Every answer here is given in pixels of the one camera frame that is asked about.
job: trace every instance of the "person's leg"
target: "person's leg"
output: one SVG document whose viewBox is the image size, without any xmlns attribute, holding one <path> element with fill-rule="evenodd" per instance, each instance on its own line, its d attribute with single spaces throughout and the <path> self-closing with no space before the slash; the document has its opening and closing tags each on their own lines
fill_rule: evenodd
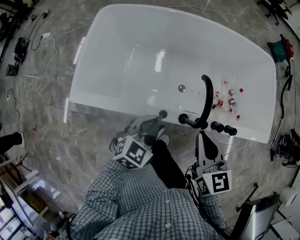
<svg viewBox="0 0 300 240">
<path fill-rule="evenodd" d="M 20 133 L 14 133 L 0 137 L 0 154 L 8 151 L 12 146 L 22 143 L 22 136 Z"/>
<path fill-rule="evenodd" d="M 150 164 L 167 188 L 185 188 L 186 179 L 172 158 L 167 145 L 158 140 L 152 147 Z"/>
</svg>

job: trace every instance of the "bottle label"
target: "bottle label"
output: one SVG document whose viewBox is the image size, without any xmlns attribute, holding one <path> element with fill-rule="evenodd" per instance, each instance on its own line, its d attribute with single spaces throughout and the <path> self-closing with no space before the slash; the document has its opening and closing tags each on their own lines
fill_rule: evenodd
<svg viewBox="0 0 300 240">
<path fill-rule="evenodd" d="M 220 99 L 218 100 L 216 105 L 223 109 L 226 108 L 226 104 L 223 101 L 221 101 Z"/>
<path fill-rule="evenodd" d="M 233 89 L 230 89 L 230 90 L 228 91 L 228 94 L 229 94 L 230 96 L 233 96 L 233 95 L 234 95 Z"/>
<path fill-rule="evenodd" d="M 236 105 L 236 102 L 235 102 L 235 100 L 234 100 L 233 98 L 231 98 L 228 102 L 229 102 L 229 104 L 231 105 L 231 108 L 238 107 L 238 106 Z"/>
</svg>

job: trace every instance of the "green and red vacuum cleaner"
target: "green and red vacuum cleaner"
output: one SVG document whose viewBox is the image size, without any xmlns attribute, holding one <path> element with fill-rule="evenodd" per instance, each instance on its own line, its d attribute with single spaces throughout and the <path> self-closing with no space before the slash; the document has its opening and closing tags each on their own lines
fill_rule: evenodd
<svg viewBox="0 0 300 240">
<path fill-rule="evenodd" d="M 292 84 L 292 79 L 293 79 L 293 75 L 291 75 L 291 60 L 293 60 L 293 56 L 294 56 L 293 45 L 291 44 L 291 42 L 288 39 L 284 38 L 284 36 L 282 34 L 280 34 L 280 36 L 281 36 L 280 41 L 275 42 L 275 43 L 268 43 L 268 46 L 271 50 L 274 61 L 276 63 L 278 63 L 278 62 L 283 62 L 284 60 L 286 60 L 288 63 L 288 66 L 286 67 L 286 70 L 285 70 L 285 76 L 288 79 L 286 80 L 286 82 L 283 86 L 281 96 L 280 96 L 281 119 L 280 119 L 280 123 L 277 128 L 277 131 L 276 131 L 276 134 L 275 134 L 275 137 L 273 139 L 271 149 L 270 149 L 271 161 L 273 161 L 273 158 L 276 154 L 276 151 L 273 150 L 273 147 L 277 140 L 283 119 L 285 117 L 285 108 L 283 105 L 283 93 L 284 93 L 287 85 L 288 85 L 288 90 L 291 89 L 291 84 Z"/>
</svg>

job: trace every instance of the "drain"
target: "drain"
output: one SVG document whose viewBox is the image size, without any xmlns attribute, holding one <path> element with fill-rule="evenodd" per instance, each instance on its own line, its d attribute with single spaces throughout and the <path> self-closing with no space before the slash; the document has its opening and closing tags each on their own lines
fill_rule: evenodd
<svg viewBox="0 0 300 240">
<path fill-rule="evenodd" d="M 179 85 L 178 91 L 179 92 L 184 92 L 186 90 L 186 87 L 184 85 Z"/>
</svg>

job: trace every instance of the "shirt sleeve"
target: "shirt sleeve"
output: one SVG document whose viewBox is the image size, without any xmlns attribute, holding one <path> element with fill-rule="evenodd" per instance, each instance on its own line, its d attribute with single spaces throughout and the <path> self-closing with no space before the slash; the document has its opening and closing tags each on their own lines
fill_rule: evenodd
<svg viewBox="0 0 300 240">
<path fill-rule="evenodd" d="M 230 235 L 232 231 L 226 226 L 225 217 L 221 211 L 221 204 L 218 195 L 201 197 L 200 201 L 211 220 L 217 224 L 221 230 Z"/>
<path fill-rule="evenodd" d="M 72 239 L 92 239 L 117 219 L 119 185 L 128 170 L 109 159 L 90 186 L 82 207 L 70 225 Z M 58 239 L 68 239 L 66 231 Z"/>
</svg>

